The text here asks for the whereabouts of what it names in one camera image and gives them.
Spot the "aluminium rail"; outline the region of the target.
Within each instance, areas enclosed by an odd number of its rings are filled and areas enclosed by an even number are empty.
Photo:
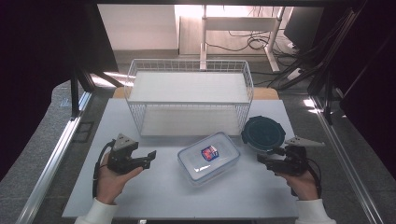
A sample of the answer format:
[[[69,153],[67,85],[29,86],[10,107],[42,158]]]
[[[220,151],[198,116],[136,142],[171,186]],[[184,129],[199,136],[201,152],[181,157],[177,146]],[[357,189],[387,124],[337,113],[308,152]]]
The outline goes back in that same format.
[[[92,94],[84,91],[81,97],[78,97],[77,101],[72,102],[72,105],[77,106],[77,113],[66,123],[62,135],[58,139],[55,148],[52,150],[52,153],[15,224],[33,224],[35,216],[44,201],[45,195],[50,188],[50,184],[56,175],[64,154],[71,143],[71,139],[80,124],[81,117],[84,114],[91,98]]]
[[[316,114],[318,115],[319,122],[329,138],[334,153],[336,154],[369,223],[385,224],[369,190],[363,184],[361,177],[358,174],[356,168],[354,167],[351,159],[349,158],[344,145],[339,139],[338,134],[336,133],[334,127],[325,119],[324,107],[319,102],[319,98],[317,96],[310,96],[310,100],[313,103],[313,107],[316,109]]]

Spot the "clear rectangular food container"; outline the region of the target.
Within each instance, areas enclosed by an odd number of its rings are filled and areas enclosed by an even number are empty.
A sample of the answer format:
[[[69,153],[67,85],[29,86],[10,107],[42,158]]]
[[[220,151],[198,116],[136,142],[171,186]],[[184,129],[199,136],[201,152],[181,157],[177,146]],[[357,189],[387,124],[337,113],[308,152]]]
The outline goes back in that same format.
[[[219,132],[181,149],[177,160],[193,185],[200,186],[234,166],[240,152],[232,139]]]

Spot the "person's left hand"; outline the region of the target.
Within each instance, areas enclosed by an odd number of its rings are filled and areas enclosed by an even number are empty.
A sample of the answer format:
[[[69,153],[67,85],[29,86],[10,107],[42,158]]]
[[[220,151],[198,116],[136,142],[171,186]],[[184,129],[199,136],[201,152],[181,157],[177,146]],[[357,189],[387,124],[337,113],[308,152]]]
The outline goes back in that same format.
[[[128,174],[118,175],[108,169],[108,156],[109,154],[107,153],[99,167],[96,200],[100,203],[113,205],[116,198],[122,193],[126,183],[139,175],[143,168],[137,167]]]

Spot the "white wire storage rack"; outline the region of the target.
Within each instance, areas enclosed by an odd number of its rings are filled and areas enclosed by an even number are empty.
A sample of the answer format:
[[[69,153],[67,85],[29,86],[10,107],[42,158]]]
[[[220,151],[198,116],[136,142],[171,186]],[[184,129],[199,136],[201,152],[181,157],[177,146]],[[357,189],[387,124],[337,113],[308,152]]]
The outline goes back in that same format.
[[[253,100],[246,61],[132,61],[124,96],[142,136],[242,132]]]

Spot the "dark monitor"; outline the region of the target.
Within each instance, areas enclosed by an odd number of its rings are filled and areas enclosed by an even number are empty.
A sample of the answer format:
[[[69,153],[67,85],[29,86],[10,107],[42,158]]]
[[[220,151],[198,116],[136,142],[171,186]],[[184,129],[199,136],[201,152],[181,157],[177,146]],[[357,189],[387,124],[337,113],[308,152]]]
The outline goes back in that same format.
[[[294,7],[284,35],[302,52],[316,46],[324,36],[323,7]]]

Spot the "person's right hand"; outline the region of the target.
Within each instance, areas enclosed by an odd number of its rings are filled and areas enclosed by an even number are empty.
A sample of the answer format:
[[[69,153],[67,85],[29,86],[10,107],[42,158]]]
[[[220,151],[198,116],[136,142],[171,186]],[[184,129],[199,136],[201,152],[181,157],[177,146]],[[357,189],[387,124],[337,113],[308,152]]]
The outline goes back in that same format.
[[[318,199],[315,179],[308,171],[299,176],[282,173],[276,173],[276,175],[286,179],[287,184],[294,190],[301,201],[313,201]]]

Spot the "wooden table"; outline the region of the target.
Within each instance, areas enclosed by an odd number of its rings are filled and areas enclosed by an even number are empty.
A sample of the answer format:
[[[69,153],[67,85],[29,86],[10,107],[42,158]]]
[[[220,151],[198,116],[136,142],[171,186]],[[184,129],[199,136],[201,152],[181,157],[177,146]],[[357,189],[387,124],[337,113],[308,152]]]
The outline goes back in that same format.
[[[123,88],[116,88],[113,93],[114,98],[123,98],[124,92]],[[278,100],[279,96],[276,90],[272,88],[256,87],[254,89],[254,100]]]

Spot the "white cabinet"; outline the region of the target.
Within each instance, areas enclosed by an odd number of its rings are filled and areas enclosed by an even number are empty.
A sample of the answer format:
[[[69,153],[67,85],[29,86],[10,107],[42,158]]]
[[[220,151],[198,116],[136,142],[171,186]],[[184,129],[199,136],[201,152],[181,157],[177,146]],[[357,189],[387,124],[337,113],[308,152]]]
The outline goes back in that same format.
[[[172,5],[99,5],[114,50],[178,49]]]

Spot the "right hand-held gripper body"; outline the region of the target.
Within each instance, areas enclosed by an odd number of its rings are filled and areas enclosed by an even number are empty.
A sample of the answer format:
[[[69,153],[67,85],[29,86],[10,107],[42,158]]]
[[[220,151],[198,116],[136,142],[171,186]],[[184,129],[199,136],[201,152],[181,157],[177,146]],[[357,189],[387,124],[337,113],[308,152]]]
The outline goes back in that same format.
[[[272,170],[275,173],[287,175],[302,175],[308,170],[308,159],[306,156],[306,147],[324,147],[323,142],[308,140],[299,136],[294,136],[285,141],[286,150],[285,159],[279,160],[279,164]]]

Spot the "black curtain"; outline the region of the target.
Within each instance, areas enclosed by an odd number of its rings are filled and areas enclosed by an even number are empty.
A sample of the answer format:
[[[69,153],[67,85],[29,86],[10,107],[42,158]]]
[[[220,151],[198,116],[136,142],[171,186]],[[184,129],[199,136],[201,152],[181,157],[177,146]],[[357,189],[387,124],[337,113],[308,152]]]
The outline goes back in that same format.
[[[367,0],[331,71],[346,116],[396,175],[396,0]]]
[[[0,0],[0,180],[73,76],[116,71],[99,8],[89,0]]]

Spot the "black metal stand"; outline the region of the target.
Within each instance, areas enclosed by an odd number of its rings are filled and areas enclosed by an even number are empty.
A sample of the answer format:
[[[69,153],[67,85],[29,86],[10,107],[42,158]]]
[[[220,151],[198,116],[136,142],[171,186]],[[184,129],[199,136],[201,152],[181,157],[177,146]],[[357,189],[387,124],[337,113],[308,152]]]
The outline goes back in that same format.
[[[110,75],[107,75],[103,71],[97,70],[97,71],[93,71],[93,73],[97,75],[99,78],[109,82],[110,84],[112,84],[117,88],[122,87],[122,84],[119,81],[117,81],[115,78],[111,77]],[[81,87],[88,93],[92,93],[95,89],[95,84],[93,82],[91,73],[80,68],[76,68],[73,71],[72,76],[70,78],[70,83],[71,83],[71,99],[72,99],[71,120],[75,120],[80,114],[78,85],[81,85]]]
[[[331,65],[333,59],[340,49],[347,33],[351,29],[352,25],[358,18],[361,13],[361,9],[364,7],[359,7],[355,9],[348,9],[344,13],[343,17],[339,19],[337,23],[334,24],[331,31],[328,35],[323,39],[325,43],[330,43],[328,49],[324,49],[322,52],[325,54],[322,60],[316,64],[316,66],[310,68],[306,72],[304,72],[299,77],[295,78],[294,80],[288,81],[278,88],[282,90],[286,90],[297,83],[301,82],[302,80],[311,77],[312,81],[307,87],[307,92],[310,95],[318,95],[320,91],[325,91],[324,93],[324,115],[326,117],[330,116],[330,103],[332,102],[332,91],[335,89],[340,90],[338,87],[335,86],[333,79],[332,79],[332,71]]]

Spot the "white metal desk frame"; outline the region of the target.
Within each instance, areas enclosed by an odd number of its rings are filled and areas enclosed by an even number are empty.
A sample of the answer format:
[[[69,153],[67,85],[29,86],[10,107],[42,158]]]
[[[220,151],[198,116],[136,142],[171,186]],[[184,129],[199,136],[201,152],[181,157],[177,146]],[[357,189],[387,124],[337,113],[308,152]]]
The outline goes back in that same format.
[[[253,31],[253,32],[269,32],[268,43],[264,47],[265,54],[268,62],[274,73],[280,71],[276,58],[274,56],[274,44],[279,31],[280,24],[283,19],[285,7],[281,7],[276,17],[273,18],[260,18],[260,17],[208,17],[206,15],[206,5],[203,5],[203,15],[201,19],[202,37],[200,60],[206,61],[207,44],[206,32],[207,31]]]

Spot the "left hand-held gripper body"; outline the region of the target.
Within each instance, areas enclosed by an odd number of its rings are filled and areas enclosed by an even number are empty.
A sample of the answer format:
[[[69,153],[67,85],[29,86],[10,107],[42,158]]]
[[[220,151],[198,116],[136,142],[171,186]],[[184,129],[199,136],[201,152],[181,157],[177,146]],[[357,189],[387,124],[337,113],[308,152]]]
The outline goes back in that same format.
[[[108,169],[117,174],[125,175],[137,168],[136,161],[131,157],[132,152],[136,149],[138,149],[138,143],[120,133],[110,150],[107,160]]]

